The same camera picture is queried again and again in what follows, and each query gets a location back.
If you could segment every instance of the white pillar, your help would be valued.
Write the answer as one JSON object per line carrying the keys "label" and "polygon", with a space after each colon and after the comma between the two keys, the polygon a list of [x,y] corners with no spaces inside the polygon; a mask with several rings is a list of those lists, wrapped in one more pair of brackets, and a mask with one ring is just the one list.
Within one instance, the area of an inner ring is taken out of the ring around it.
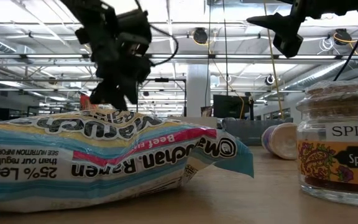
{"label": "white pillar", "polygon": [[207,65],[189,65],[187,73],[187,117],[201,117],[201,107],[211,105]]}

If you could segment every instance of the pink stripe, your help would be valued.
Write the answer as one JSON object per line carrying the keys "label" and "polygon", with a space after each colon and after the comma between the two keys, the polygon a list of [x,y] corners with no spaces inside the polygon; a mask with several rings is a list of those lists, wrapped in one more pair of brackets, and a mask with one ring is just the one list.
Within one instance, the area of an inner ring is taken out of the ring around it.
{"label": "pink stripe", "polygon": [[216,138],[216,130],[215,129],[203,129],[203,128],[193,128],[193,129],[187,129],[183,130],[174,134],[167,134],[164,136],[160,136],[155,139],[146,140],[138,143],[135,148],[131,149],[129,152],[127,152],[125,155],[122,155],[120,157],[114,158],[114,159],[103,159],[98,156],[93,156],[86,154],[84,152],[78,152],[74,151],[73,153],[73,159],[81,159],[85,161],[90,161],[93,164],[99,165],[99,166],[105,166],[107,164],[113,164],[116,165],[123,161],[125,158],[137,153],[142,152],[145,150],[153,149],[155,147],[162,147],[167,146],[170,144],[175,144],[176,142],[181,142],[184,140],[192,140],[195,138],[199,138],[201,136],[207,136],[210,138]]}

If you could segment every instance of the spice label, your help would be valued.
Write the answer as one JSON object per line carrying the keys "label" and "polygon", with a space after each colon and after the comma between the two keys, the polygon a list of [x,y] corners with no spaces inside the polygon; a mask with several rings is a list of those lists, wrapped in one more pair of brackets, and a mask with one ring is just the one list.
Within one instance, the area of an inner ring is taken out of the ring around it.
{"label": "spice label", "polygon": [[298,141],[298,168],[307,177],[358,184],[358,142]]}
{"label": "spice label", "polygon": [[358,142],[358,122],[326,124],[326,140],[332,142]]}

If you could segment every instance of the yellow stripe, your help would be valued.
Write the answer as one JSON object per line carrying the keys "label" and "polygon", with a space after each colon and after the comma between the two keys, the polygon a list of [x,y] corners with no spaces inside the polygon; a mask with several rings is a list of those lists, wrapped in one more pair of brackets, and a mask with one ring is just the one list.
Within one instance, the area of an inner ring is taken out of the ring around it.
{"label": "yellow stripe", "polygon": [[[144,134],[149,131],[154,131],[154,130],[161,129],[161,128],[169,128],[169,127],[178,126],[178,125],[180,125],[180,124],[173,123],[173,122],[167,122],[167,123],[162,124],[157,127],[148,127],[146,129],[140,131],[137,134]],[[122,139],[96,140],[96,139],[89,139],[89,138],[85,137],[82,133],[61,132],[60,134],[47,134],[44,131],[44,129],[42,129],[42,128],[36,128],[33,126],[16,126],[16,125],[12,125],[12,124],[0,124],[0,129],[5,130],[5,131],[20,131],[22,133],[29,133],[29,134],[44,134],[44,135],[49,135],[49,136],[57,135],[57,136],[60,136],[63,138],[76,139],[81,142],[90,144],[92,146],[99,146],[99,147],[110,147],[110,146],[125,147],[125,146],[132,144],[137,139],[136,136],[134,136],[129,141],[125,141]]]}
{"label": "yellow stripe", "polygon": [[[104,110],[104,109],[96,109],[96,110],[91,110],[90,113],[92,115],[96,114],[96,112],[101,113],[101,114],[111,114],[113,112],[115,112],[115,110]],[[121,114],[118,116],[118,118],[123,117],[124,115],[129,115],[128,111],[123,111],[121,112]],[[143,117],[145,116],[144,114],[140,114],[140,113],[135,113],[134,118],[131,119],[131,121],[134,121],[136,118],[139,117]],[[74,112],[74,113],[63,113],[63,114],[52,114],[50,116],[48,115],[44,115],[44,116],[38,116],[38,117],[33,117],[33,118],[43,118],[43,117],[50,117],[52,119],[59,119],[59,118],[70,118],[70,119],[83,119],[84,121],[89,121],[89,120],[93,120],[93,121],[98,121],[100,123],[103,124],[107,124],[107,125],[113,125],[114,127],[116,127],[117,129],[125,127],[128,125],[128,123],[122,122],[121,124],[112,124],[109,123],[107,121],[103,121],[100,119],[96,119],[96,118],[92,118],[89,116],[82,116],[81,112]],[[161,128],[169,128],[169,127],[174,127],[174,126],[179,126],[181,125],[180,123],[174,123],[174,122],[166,122],[164,124],[161,124],[159,126],[156,127],[148,127],[142,131],[140,131],[137,134],[144,134],[147,133],[149,131],[154,131],[157,129],[161,129]],[[29,133],[29,134],[44,134],[44,135],[49,135],[49,136],[60,136],[62,138],[70,138],[70,139],[76,139],[79,141],[82,141],[84,143],[90,144],[92,146],[99,146],[99,147],[111,147],[111,146],[115,146],[115,147],[125,147],[128,146],[130,144],[132,144],[134,141],[136,141],[136,136],[134,136],[131,140],[129,141],[125,141],[122,139],[115,139],[115,140],[96,140],[96,139],[90,139],[85,137],[82,133],[73,133],[73,132],[61,132],[60,134],[47,134],[43,128],[36,128],[34,126],[17,126],[17,125],[13,125],[13,124],[0,124],[0,129],[1,130],[5,130],[5,131],[19,131],[22,133]]]}

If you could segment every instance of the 25% less text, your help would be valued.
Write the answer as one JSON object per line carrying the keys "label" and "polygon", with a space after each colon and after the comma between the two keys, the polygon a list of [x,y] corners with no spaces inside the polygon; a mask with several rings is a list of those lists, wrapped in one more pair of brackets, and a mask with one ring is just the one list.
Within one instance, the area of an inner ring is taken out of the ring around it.
{"label": "25% less text", "polygon": [[22,179],[21,176],[24,175],[24,178],[27,180],[38,179],[38,178],[56,178],[56,167],[41,167],[38,168],[12,168],[12,167],[0,167],[0,177],[10,177],[13,176],[15,180]]}

